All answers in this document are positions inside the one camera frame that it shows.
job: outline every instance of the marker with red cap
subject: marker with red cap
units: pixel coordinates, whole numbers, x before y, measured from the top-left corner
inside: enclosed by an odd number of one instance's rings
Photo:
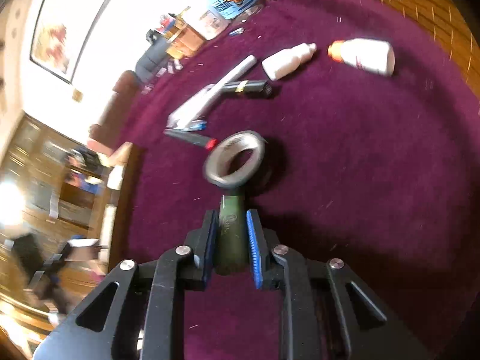
[[[166,128],[163,133],[169,137],[177,138],[193,145],[204,147],[208,151],[213,150],[218,143],[218,140],[215,138],[210,138],[204,135],[194,134],[182,130],[174,130],[173,128]]]

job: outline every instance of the triangular cutout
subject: triangular cutout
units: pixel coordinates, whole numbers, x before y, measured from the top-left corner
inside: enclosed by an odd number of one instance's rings
[[[355,283],[347,283],[345,287],[360,330],[370,330],[385,324],[386,316]]]
[[[118,284],[116,282],[106,286],[100,295],[77,317],[77,325],[97,333],[101,332],[105,327],[105,321],[109,315],[117,288]]]

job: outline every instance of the maroon fabric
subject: maroon fabric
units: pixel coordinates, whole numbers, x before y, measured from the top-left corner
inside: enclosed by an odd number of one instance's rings
[[[281,179],[250,199],[265,227],[306,257],[344,259],[433,351],[457,330],[479,289],[479,103],[416,23],[376,0],[265,0],[136,99],[123,132],[148,149],[129,257],[156,259],[200,226],[221,191],[202,176],[207,153],[165,137],[168,114],[247,55],[315,42],[313,60],[280,80],[273,100],[224,100],[205,135],[255,130]],[[334,40],[389,41],[392,78],[333,62]],[[265,79],[258,64],[246,75]],[[186,358],[275,359],[277,295],[248,274],[189,293]]]

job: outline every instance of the green handle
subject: green handle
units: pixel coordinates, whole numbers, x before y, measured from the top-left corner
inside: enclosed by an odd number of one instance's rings
[[[243,271],[249,265],[248,235],[243,195],[222,196],[214,264],[219,275]]]

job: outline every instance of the framed picture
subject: framed picture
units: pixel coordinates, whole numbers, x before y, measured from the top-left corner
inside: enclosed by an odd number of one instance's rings
[[[81,52],[110,0],[43,0],[30,59],[71,83]]]

